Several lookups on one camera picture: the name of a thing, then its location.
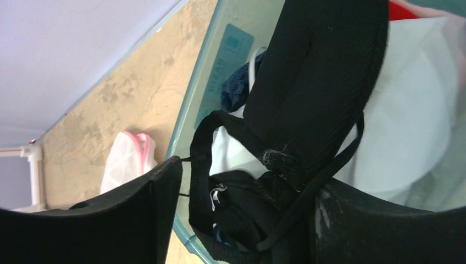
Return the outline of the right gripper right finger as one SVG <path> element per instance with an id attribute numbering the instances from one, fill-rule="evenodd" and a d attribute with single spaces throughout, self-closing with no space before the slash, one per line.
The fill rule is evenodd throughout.
<path id="1" fill-rule="evenodd" d="M 315 198 L 311 263 L 465 263 L 465 208 L 429 212 L 336 179 Z"/>

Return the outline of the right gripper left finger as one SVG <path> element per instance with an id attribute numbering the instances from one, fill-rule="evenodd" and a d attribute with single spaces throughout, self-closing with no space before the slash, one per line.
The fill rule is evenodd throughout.
<path id="1" fill-rule="evenodd" d="M 173 156 L 67 210 L 1 210 L 1 263 L 164 263 L 181 178 Z"/>

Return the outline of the white PVC pipe frame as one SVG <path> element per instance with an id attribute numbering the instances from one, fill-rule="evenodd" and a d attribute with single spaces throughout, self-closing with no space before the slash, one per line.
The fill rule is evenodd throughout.
<path id="1" fill-rule="evenodd" d="M 46 209 L 43 151 L 36 140 L 1 147 L 1 208 L 18 212 Z"/>

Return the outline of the teal plastic bin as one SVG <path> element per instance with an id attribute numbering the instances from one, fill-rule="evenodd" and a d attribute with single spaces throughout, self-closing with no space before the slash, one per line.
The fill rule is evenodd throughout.
<path id="1" fill-rule="evenodd" d="M 177 120 L 176 130 L 171 140 L 170 152 L 172 154 L 190 157 L 190 146 L 200 122 L 214 111 L 223 111 L 220 108 L 222 84 L 241 66 L 249 62 L 254 50 L 260 47 L 268 48 L 285 2 L 219 1 Z M 389 27 L 382 66 L 388 58 L 388 39 Z M 236 112 L 225 112 L 241 118 L 245 105 Z M 465 208 L 465 79 L 460 83 L 454 110 L 456 121 L 453 124 L 451 140 L 444 157 L 431 171 L 414 182 L 402 203 L 385 201 L 429 212 Z M 333 179 L 338 180 L 336 174 L 324 186 Z M 175 218 L 176 233 L 188 250 L 204 262 L 225 262 L 217 261 L 210 256 L 190 225 L 190 182 L 191 161 L 189 158 L 184 165 L 183 195 Z"/>

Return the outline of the dark blue garment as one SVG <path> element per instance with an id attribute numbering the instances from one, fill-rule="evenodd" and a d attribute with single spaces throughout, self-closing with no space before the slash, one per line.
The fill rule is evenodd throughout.
<path id="1" fill-rule="evenodd" d="M 249 62 L 241 66 L 222 84 L 220 89 L 220 108 L 222 110 L 232 113 L 245 105 L 266 49 L 266 47 L 255 49 Z"/>

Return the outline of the pink-trimmed mesh laundry bag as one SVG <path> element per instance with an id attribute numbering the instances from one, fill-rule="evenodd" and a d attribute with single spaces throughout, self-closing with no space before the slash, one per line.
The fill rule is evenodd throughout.
<path id="1" fill-rule="evenodd" d="M 121 131 L 110 148 L 106 160 L 100 194 L 130 182 L 157 165 L 155 141 L 147 134 Z"/>

